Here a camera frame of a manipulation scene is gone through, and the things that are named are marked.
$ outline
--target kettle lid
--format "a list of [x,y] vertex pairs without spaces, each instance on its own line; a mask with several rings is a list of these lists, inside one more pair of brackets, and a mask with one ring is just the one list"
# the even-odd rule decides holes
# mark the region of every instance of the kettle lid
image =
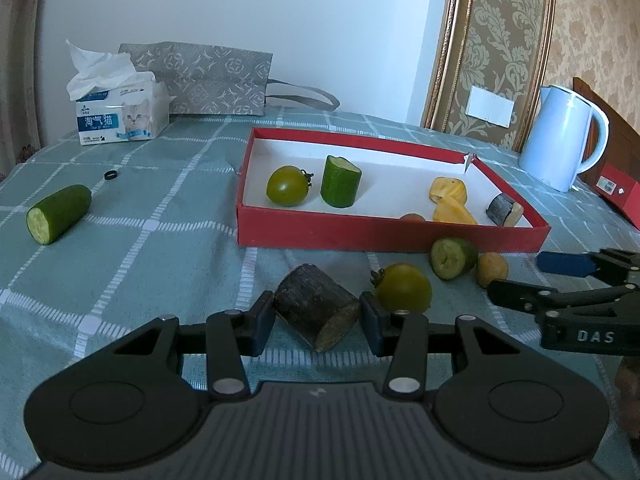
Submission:
[[591,101],[589,101],[586,97],[581,96],[580,94],[578,94],[578,92],[575,92],[573,90],[569,90],[568,88],[565,88],[564,86],[560,86],[560,85],[549,85],[551,88],[557,88],[558,90],[562,90],[563,92],[567,92],[568,94],[571,94],[573,97],[580,99],[580,101],[583,101],[585,103],[587,103],[589,106],[591,106]]

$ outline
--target light switch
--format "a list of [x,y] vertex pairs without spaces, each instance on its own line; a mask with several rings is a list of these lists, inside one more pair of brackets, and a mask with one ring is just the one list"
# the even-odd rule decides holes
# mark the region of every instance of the light switch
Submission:
[[507,128],[511,124],[511,113],[515,103],[477,86],[471,87],[465,113],[491,124]]

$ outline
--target white tissue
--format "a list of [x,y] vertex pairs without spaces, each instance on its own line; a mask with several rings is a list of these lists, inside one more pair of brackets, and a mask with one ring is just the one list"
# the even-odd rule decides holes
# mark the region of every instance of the white tissue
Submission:
[[136,72],[130,54],[82,50],[66,40],[78,74],[66,85],[69,98],[77,101],[87,94],[113,90],[119,86],[155,81],[153,72]]

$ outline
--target cat picture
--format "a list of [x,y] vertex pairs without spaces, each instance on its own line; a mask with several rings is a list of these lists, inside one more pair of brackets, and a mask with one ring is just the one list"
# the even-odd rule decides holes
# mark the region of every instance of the cat picture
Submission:
[[151,104],[149,99],[145,99],[137,105],[122,104],[122,117],[124,127],[127,133],[143,131],[151,131]]

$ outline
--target gray bag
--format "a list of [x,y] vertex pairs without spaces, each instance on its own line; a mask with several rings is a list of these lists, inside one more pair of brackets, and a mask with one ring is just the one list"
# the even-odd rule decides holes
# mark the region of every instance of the gray bag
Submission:
[[265,98],[285,99],[320,110],[334,111],[340,101],[328,92],[308,86],[330,102],[299,95],[266,95],[273,54],[225,46],[165,41],[120,45],[131,54],[139,72],[150,71],[169,91],[171,114],[264,115]]

